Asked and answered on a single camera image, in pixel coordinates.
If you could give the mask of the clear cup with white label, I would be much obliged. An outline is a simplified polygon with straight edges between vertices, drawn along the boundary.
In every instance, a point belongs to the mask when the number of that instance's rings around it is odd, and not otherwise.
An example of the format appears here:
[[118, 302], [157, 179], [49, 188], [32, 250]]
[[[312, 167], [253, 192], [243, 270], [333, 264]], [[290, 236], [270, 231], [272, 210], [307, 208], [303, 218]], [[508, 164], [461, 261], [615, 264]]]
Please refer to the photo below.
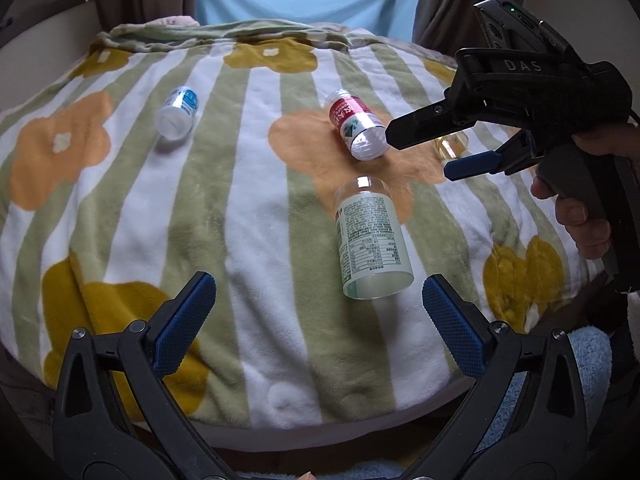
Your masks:
[[360, 176], [335, 192], [334, 220], [343, 294], [353, 300], [392, 296], [414, 281], [390, 189]]

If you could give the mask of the yellow transparent cup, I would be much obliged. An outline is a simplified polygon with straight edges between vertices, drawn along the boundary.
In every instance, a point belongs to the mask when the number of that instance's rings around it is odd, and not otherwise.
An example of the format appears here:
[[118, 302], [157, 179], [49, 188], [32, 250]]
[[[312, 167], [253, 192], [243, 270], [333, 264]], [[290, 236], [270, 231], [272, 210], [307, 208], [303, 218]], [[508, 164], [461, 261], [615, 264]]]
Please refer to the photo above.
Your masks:
[[464, 156], [469, 138], [463, 131], [446, 134], [433, 140], [434, 149], [442, 162], [451, 162]]

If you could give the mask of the clear cup with red label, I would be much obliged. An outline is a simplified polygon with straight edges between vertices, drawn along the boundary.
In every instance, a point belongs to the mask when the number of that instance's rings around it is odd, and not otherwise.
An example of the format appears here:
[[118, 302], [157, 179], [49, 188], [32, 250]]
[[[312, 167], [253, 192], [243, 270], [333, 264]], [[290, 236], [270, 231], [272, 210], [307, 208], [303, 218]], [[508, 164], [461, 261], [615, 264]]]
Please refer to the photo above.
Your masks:
[[385, 126], [363, 100], [345, 89], [326, 99], [329, 120], [347, 151], [360, 162], [370, 162], [388, 151]]

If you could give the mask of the white cup with blue label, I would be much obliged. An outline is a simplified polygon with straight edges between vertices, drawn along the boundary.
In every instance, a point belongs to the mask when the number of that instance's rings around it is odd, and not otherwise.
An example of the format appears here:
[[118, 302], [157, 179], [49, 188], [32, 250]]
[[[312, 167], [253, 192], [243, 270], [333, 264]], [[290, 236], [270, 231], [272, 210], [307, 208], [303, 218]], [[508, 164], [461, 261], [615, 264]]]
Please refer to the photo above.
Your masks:
[[189, 87], [177, 87], [156, 111], [154, 126], [163, 139], [179, 141], [192, 130], [197, 112], [198, 95]]

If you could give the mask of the striped flower pattern blanket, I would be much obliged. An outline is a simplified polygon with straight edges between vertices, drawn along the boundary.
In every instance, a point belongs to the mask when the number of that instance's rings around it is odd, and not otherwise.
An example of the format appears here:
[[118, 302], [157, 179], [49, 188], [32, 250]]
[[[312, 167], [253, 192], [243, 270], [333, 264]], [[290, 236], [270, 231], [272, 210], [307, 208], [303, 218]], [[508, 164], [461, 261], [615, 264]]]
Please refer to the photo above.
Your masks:
[[[599, 273], [532, 177], [449, 182], [431, 144], [357, 162], [324, 103], [354, 92], [383, 120], [438, 101], [449, 58], [368, 32], [278, 21], [120, 26], [65, 78], [1, 117], [1, 342], [47, 386], [70, 333], [148, 318], [198, 270], [217, 301], [167, 385], [205, 431], [314, 439], [396, 426], [469, 381], [422, 307], [442, 274], [526, 332]], [[154, 115], [198, 95], [190, 133]], [[390, 188], [416, 282], [342, 291], [337, 188]]]

